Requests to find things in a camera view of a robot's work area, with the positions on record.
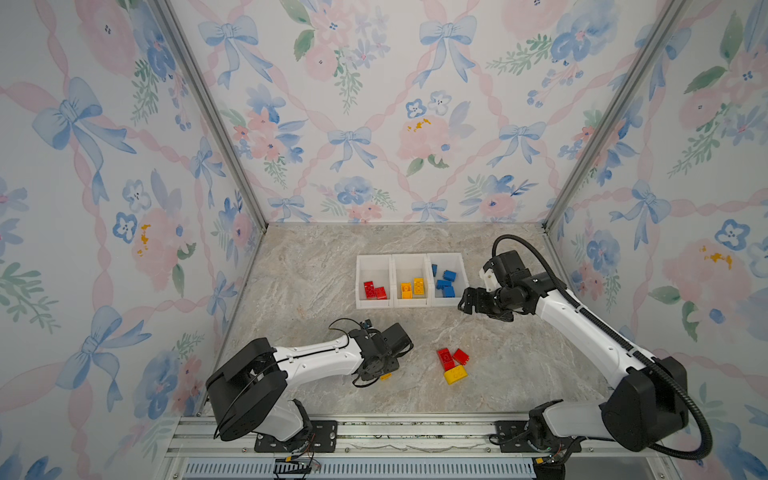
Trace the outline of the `red curved lego brick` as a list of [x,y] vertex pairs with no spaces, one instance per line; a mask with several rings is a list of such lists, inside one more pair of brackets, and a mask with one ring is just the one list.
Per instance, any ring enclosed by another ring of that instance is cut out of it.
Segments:
[[363,283],[365,298],[368,300],[377,299],[376,287],[373,281],[366,281]]

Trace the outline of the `small red lego brick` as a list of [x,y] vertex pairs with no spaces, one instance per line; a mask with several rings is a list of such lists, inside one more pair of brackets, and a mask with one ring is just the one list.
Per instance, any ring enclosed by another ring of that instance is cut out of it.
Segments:
[[456,350],[456,351],[453,353],[453,359],[454,359],[454,360],[455,360],[457,363],[459,363],[459,364],[461,364],[461,365],[465,366],[465,365],[466,365],[466,364],[469,362],[469,360],[470,360],[470,356],[469,356],[469,355],[468,355],[466,352],[464,352],[463,350],[461,350],[461,349],[457,349],[457,350]]

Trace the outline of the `yellow curved lego brick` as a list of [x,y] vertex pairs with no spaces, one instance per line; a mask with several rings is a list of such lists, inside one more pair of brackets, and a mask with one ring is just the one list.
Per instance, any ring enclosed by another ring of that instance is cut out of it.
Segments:
[[404,300],[413,298],[413,286],[410,282],[404,282],[400,284],[401,298]]

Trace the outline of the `red long lego brick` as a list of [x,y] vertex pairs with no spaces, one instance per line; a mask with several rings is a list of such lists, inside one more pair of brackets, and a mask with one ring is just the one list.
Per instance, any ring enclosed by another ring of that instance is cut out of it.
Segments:
[[445,372],[452,370],[456,366],[456,362],[449,349],[440,349],[437,351],[437,355]]

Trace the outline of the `white three-compartment bin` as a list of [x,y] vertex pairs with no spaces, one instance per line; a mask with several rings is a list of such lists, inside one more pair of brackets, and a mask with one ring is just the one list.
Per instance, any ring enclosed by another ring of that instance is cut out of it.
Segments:
[[[432,264],[437,265],[436,277],[432,275]],[[445,298],[443,289],[435,288],[435,282],[443,279],[445,270],[456,273],[452,282],[454,298]],[[424,279],[426,295],[402,299],[400,284],[410,282],[413,286],[415,278]],[[376,288],[384,287],[388,299],[366,299],[363,287],[366,281],[373,281]],[[463,257],[459,253],[359,255],[356,259],[355,303],[358,309],[455,307],[468,286]]]

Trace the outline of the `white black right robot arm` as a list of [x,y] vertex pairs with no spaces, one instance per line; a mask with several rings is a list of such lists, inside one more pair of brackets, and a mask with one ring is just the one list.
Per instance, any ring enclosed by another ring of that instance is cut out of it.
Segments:
[[502,322],[537,316],[575,345],[611,389],[600,401],[552,400],[533,408],[512,443],[545,452],[566,441],[594,439],[638,452],[688,426],[690,410],[681,396],[687,372],[677,360],[655,357],[627,340],[549,270],[531,273],[515,251],[492,257],[481,278],[483,286],[464,290],[460,311]]

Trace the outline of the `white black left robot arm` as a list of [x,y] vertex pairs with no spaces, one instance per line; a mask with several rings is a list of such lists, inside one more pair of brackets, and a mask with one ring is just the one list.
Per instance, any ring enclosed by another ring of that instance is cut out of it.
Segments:
[[330,377],[350,377],[354,387],[367,388],[395,372],[414,347],[398,323],[381,331],[369,321],[339,318],[329,329],[340,336],[299,347],[257,338],[218,368],[205,383],[214,437],[230,442],[255,433],[280,451],[306,449],[318,428],[288,390]]

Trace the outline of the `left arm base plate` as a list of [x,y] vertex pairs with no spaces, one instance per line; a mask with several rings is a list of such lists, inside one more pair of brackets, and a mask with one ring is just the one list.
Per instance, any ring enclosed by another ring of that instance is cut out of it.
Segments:
[[258,434],[254,451],[256,453],[292,454],[334,453],[337,445],[338,422],[335,420],[311,420],[309,427],[304,427],[286,441],[275,437]]

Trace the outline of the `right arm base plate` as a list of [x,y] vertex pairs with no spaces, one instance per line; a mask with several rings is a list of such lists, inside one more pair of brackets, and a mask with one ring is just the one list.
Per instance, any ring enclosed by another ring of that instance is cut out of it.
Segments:
[[575,437],[556,437],[546,427],[523,420],[501,420],[494,423],[489,435],[492,445],[502,453],[533,453],[544,456],[580,453],[581,442]]

